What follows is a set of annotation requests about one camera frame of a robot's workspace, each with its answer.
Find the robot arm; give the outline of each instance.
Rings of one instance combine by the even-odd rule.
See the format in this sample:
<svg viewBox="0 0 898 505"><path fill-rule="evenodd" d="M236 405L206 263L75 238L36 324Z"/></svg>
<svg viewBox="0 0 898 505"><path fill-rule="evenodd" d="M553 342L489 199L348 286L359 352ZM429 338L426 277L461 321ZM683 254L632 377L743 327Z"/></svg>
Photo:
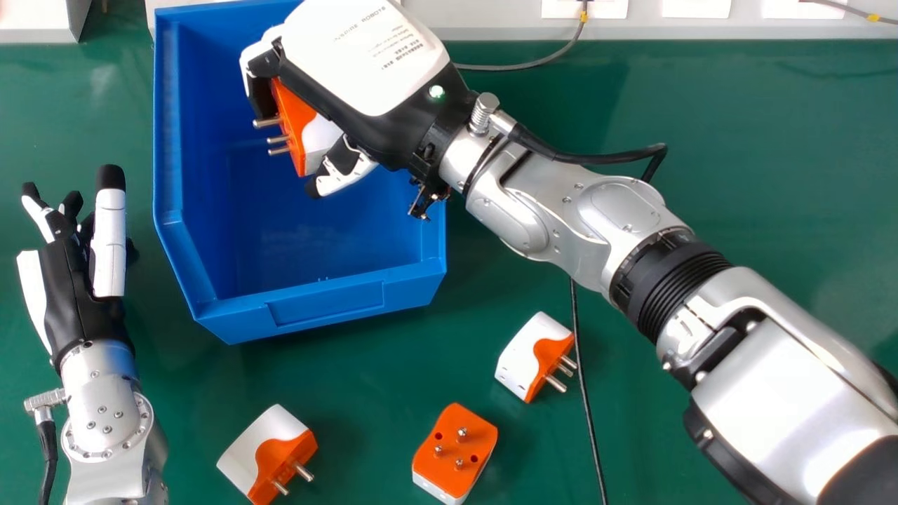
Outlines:
<svg viewBox="0 0 898 505"><path fill-rule="evenodd" d="M253 79L280 79L371 159L409 169L412 216L456 190L512 251L601 293L690 391L689 435L750 501L898 502L898 400L884 375L699 240L657 190L562 163L577 157L471 92L389 0L305 0L272 32L242 58L260 119L277 107Z"/></svg>
<svg viewBox="0 0 898 505"><path fill-rule="evenodd" d="M48 502L55 476L51 409L61 404L69 413L60 440L72 468L67 504L167 503L161 477L167 443L141 393L121 304L126 263L136 259L125 236L121 168L101 167L96 209L79 225L83 203L72 191L56 209L33 183L22 190L22 205L47 242L19 254L22 292L63 386L24 403L47 462L39 503Z"/></svg>

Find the blue bin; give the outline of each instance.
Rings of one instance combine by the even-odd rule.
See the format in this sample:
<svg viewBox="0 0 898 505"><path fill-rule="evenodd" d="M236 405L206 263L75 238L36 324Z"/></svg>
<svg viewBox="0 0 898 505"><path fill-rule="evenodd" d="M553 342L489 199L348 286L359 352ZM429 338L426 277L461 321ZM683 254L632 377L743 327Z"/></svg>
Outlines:
<svg viewBox="0 0 898 505"><path fill-rule="evenodd" d="M156 232L193 318L230 344L424 306L446 272L445 206L409 217L407 173L313 200L289 156L268 156L238 58L297 5L156 15Z"/></svg>

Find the gray cable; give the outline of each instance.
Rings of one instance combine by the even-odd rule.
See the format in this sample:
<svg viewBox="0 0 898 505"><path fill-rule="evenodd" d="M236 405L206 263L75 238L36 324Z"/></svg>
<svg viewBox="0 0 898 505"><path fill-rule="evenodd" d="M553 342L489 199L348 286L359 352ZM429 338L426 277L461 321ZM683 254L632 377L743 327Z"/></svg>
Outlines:
<svg viewBox="0 0 898 505"><path fill-rule="evenodd" d="M580 17L580 23L577 25L577 31L574 32L574 36L571 38L571 40L569 40L563 48L553 52L546 57L535 59L534 61L528 61L526 63L517 63L514 65L465 65L463 63L456 63L455 68L458 68L459 70L473 70L475 72L509 72L511 70L525 70L527 68L545 65L551 61L561 58L568 51L570 51L571 48L574 47L574 44L576 44L578 40L580 40L580 34L583 33L583 27L586 24L586 18L588 15L586 13L588 5L589 0L583 0L583 10L580 11L580 13L582 14Z"/></svg>
<svg viewBox="0 0 898 505"><path fill-rule="evenodd" d="M845 4L840 4L839 2L833 2L832 0L798 0L799 2L808 2L809 4L820 4L820 5L828 5L832 8L839 9L845 11L846 13L851 13L856 16L860 16L862 18L867 18L870 22L884 22L885 24L895 24L898 25L898 19L886 18L880 16L876 13L868 13L867 11L861 11L855 7L851 7Z"/></svg>

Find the power plug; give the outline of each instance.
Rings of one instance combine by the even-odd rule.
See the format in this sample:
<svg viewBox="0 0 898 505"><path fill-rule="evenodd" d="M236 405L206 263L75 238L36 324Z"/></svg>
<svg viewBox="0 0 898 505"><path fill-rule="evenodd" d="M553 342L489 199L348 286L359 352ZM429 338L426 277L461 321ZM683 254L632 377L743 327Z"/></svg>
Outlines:
<svg viewBox="0 0 898 505"><path fill-rule="evenodd" d="M255 505L268 505L287 495L296 474L307 482L314 475L305 464L318 450L312 431L279 404L252 422L222 454L216 466Z"/></svg>
<svg viewBox="0 0 898 505"><path fill-rule="evenodd" d="M411 481L446 505L461 505L483 472L498 429L452 403L436 420L411 461Z"/></svg>
<svg viewBox="0 0 898 505"><path fill-rule="evenodd" d="M565 393L568 387L552 374L560 370L568 377L574 376L577 363L568 358L573 346L574 334L569 329L538 312L499 355L496 380L526 403L546 383Z"/></svg>

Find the black bellows joint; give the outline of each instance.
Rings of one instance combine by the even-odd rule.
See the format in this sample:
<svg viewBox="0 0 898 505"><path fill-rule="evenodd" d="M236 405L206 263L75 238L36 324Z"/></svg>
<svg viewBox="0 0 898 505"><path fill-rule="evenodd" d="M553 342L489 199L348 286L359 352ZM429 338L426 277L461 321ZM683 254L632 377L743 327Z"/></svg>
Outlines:
<svg viewBox="0 0 898 505"><path fill-rule="evenodd" d="M689 232L650 244L625 263L612 283L612 300L652 343L693 291L733 266Z"/></svg>

